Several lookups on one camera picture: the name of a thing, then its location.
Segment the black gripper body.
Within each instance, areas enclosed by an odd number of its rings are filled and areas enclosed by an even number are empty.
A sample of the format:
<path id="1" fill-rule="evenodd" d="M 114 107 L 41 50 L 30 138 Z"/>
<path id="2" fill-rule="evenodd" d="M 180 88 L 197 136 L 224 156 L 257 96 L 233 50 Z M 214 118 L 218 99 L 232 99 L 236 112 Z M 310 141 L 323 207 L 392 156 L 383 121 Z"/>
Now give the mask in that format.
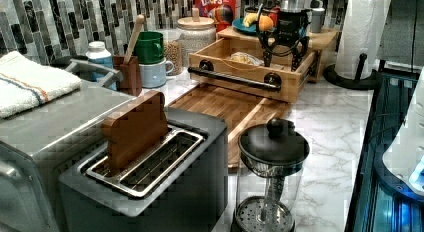
<path id="1" fill-rule="evenodd" d="M 275 16 L 274 31 L 271 33 L 273 42 L 270 45 L 274 49 L 277 45 L 287 47 L 294 56 L 306 54 L 309 44 L 307 26 L 308 15 L 305 10 L 282 11 L 273 9 Z"/>

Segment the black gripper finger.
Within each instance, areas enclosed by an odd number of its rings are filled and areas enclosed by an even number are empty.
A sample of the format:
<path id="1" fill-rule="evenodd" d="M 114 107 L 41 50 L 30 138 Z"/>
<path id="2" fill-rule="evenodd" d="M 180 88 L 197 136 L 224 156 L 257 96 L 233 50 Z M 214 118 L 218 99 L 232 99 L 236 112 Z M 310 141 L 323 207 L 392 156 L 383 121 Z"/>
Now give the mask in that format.
<path id="1" fill-rule="evenodd" d="M 270 67 L 271 66 L 271 61 L 272 61 L 272 57 L 273 57 L 273 47 L 265 44 L 263 45 L 263 60 L 264 60 L 264 66 L 265 67 Z"/>
<path id="2" fill-rule="evenodd" d="M 291 48 L 292 53 L 292 63 L 291 70 L 296 71 L 299 67 L 303 56 L 306 54 L 308 50 L 309 39 L 308 38 L 300 38 Z"/>

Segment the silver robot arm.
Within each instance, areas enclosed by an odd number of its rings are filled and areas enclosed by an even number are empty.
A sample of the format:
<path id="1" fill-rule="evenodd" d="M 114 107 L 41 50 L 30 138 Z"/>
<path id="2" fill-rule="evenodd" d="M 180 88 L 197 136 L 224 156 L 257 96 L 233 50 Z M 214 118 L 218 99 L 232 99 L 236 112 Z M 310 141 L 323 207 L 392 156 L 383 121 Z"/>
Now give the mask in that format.
<path id="1" fill-rule="evenodd" d="M 257 36 L 262 44 L 264 65 L 269 67 L 273 56 L 292 56 L 291 70 L 298 68 L 309 45 L 307 27 L 310 24 L 308 12 L 312 9 L 321 9 L 320 0 L 276 0 L 277 7 L 265 6 L 269 0 L 264 0 L 259 6 L 257 15 L 262 18 L 263 13 L 276 15 L 276 25 L 271 29 L 260 31 L 256 28 Z"/>

